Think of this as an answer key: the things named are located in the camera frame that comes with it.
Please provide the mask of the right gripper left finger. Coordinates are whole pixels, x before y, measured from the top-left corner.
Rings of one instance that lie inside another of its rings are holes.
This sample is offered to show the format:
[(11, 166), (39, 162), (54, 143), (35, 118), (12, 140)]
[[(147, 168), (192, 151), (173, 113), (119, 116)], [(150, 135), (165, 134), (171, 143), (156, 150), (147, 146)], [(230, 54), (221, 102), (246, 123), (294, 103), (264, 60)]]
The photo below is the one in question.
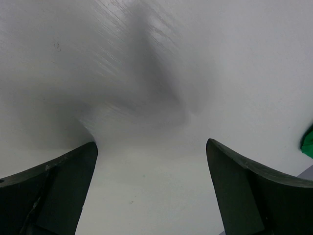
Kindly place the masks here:
[(58, 158), (0, 180), (2, 235), (73, 235), (98, 149), (88, 142)]

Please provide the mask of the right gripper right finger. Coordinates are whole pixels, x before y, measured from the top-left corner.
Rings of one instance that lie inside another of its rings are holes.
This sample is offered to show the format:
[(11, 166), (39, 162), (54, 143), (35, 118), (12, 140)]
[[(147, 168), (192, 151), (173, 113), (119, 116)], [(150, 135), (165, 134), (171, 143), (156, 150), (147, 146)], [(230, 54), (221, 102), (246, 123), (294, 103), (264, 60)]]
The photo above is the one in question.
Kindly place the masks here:
[(311, 235), (313, 183), (206, 144), (208, 167), (227, 235)]

